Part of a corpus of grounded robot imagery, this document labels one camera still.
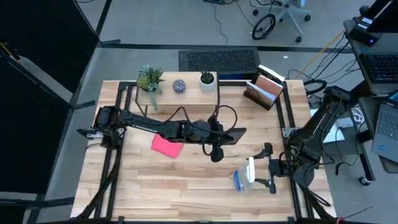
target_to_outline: small decorative ball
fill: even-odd
[[[173,82],[173,89],[177,93],[182,93],[185,91],[185,82],[183,80],[175,80]]]

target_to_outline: chair wheel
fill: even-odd
[[[366,176],[363,176],[358,179],[359,183],[361,183],[363,186],[369,186],[371,185],[371,182],[367,180]]]

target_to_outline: pink sponge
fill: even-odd
[[[152,142],[151,149],[175,159],[180,154],[183,146],[183,143],[169,142],[168,140],[163,139],[160,135],[156,134]]]

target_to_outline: wooden tabletop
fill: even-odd
[[[98,100],[99,107],[114,105],[119,82],[105,81]],[[287,81],[297,127],[310,118],[307,97],[301,80]],[[272,195],[263,185],[255,183],[250,192],[239,194],[233,187],[231,174],[246,163],[246,158],[261,151],[265,142],[274,147],[274,157],[283,151],[276,106],[270,111],[243,96],[243,86],[221,86],[222,105],[232,106],[238,114],[237,128],[248,130],[234,146],[223,146],[224,159],[218,163],[202,153],[201,146],[185,144],[176,159],[152,151],[154,134],[128,128],[123,146],[118,190],[113,220],[124,216],[126,220],[212,220],[212,221],[286,221],[294,217],[294,207],[287,178],[276,179],[277,193]],[[282,109],[289,125],[283,96]],[[177,106],[159,106],[155,112],[148,107],[148,117],[165,120]],[[186,106],[192,121],[207,119],[214,106]],[[139,113],[132,101],[130,110]],[[178,113],[175,120],[185,119]],[[234,122],[232,111],[221,108],[218,120],[224,128]],[[93,146],[86,152],[71,217],[77,216],[88,205],[98,190],[105,149]],[[268,178],[267,161],[258,160],[256,177]],[[333,200],[324,169],[315,170],[310,188],[332,204],[326,210],[335,215]],[[105,214],[106,193],[102,216]],[[300,203],[305,215],[302,194]]]
[[[200,90],[200,72],[164,72],[161,76],[163,82],[159,85],[163,90],[163,94],[155,91],[155,99],[158,105],[217,105],[217,91],[211,93],[202,93]],[[174,91],[173,82],[181,79],[186,84],[183,93]],[[138,91],[138,103],[140,105],[151,105],[148,92],[140,89]]]

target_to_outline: office chair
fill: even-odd
[[[311,19],[311,16],[309,15],[311,13],[311,11],[305,10],[305,9],[300,9],[296,6],[293,6],[289,3],[289,0],[280,0],[280,2],[281,2],[281,4],[279,6],[276,6],[276,5],[256,6],[256,9],[253,10],[253,15],[254,16],[258,15],[258,13],[259,13],[258,9],[268,9],[269,10],[270,7],[276,8],[276,9],[281,9],[281,11],[278,13],[278,15],[276,15],[275,19],[279,22],[283,22],[284,16],[288,13],[290,18],[292,18],[297,31],[300,33],[300,35],[296,37],[295,41],[297,43],[300,43],[302,36],[303,36],[303,32],[301,31],[299,25],[297,24],[297,21],[293,17],[293,14],[306,14],[304,20],[309,21]]]

